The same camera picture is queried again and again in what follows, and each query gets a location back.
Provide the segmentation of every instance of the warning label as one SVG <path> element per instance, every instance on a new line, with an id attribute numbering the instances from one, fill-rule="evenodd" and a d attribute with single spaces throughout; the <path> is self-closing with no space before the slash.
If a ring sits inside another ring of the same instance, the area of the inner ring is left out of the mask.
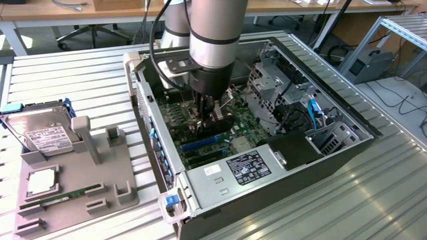
<path id="1" fill-rule="evenodd" d="M 227 164 L 241 185 L 246 185 L 273 173 L 258 151 L 227 160 Z"/>
<path id="2" fill-rule="evenodd" d="M 72 146 L 72 141 L 68 138 L 63 126 L 30 131 L 24 134 L 42 153 L 48 153 Z"/>

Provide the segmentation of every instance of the motherboard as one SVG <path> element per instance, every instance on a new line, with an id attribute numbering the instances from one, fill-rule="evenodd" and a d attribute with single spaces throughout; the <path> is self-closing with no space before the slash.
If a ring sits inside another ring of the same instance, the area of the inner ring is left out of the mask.
<path id="1" fill-rule="evenodd" d="M 261 125 L 261 119 L 249 109 L 246 98 L 241 97 L 241 91 L 238 88 L 230 89 L 222 99 L 223 113 L 234 115 L 233 128 L 202 138 L 188 131 L 190 123 L 198 120 L 191 94 L 179 92 L 158 101 L 175 147 L 188 170 L 253 149 L 270 136 Z"/>

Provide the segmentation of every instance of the gray cylinder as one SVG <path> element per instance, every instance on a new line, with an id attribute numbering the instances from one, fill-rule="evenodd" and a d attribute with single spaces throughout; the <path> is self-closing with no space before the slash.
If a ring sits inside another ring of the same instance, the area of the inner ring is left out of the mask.
<path id="1" fill-rule="evenodd" d="M 187 2 L 188 14 L 191 12 L 191 2 Z M 179 37 L 190 37 L 190 26 L 186 17 L 184 3 L 170 5 L 164 11 L 166 30 Z"/>
<path id="2" fill-rule="evenodd" d="M 190 55 L 206 68 L 234 63 L 249 0 L 192 0 Z"/>

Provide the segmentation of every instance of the hard drive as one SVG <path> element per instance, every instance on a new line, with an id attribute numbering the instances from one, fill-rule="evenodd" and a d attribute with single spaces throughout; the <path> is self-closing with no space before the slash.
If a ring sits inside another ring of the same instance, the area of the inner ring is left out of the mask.
<path id="1" fill-rule="evenodd" d="M 40 151 L 52 156 L 72 151 L 72 143 L 82 141 L 71 129 L 72 115 L 71 104 L 63 101 L 26 106 L 14 103 L 2 109 L 0 121 L 27 152 Z"/>

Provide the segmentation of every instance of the office chair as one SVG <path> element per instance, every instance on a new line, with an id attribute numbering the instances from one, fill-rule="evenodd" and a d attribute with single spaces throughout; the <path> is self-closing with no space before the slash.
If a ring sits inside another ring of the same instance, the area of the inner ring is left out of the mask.
<path id="1" fill-rule="evenodd" d="M 283 18 L 283 20 L 289 22 L 289 20 L 283 16 L 274 16 L 273 19 L 269 20 L 269 24 L 274 25 L 275 19 L 279 17 Z M 290 16 L 287 16 L 287 17 L 295 21 L 295 31 L 298 31 L 301 29 L 301 25 L 305 20 L 305 15 L 299 15 L 298 18 L 290 17 Z"/>
<path id="2" fill-rule="evenodd" d="M 112 24 L 114 30 L 104 28 L 103 26 L 106 26 L 106 25 L 107 24 L 90 24 L 82 28 L 79 25 L 75 25 L 74 31 L 71 33 L 68 33 L 66 36 L 62 36 L 60 38 L 56 39 L 58 47 L 62 50 L 66 50 L 68 47 L 67 43 L 64 43 L 66 40 L 71 39 L 72 37 L 75 37 L 86 32 L 91 32 L 91 34 L 92 34 L 92 48 L 95 49 L 96 48 L 96 37 L 98 37 L 96 32 L 98 31 L 126 39 L 126 44 L 130 45 L 132 43 L 132 39 L 127 35 L 122 34 L 120 32 L 114 31 L 114 30 L 119 29 L 118 24 L 116 23 Z"/>

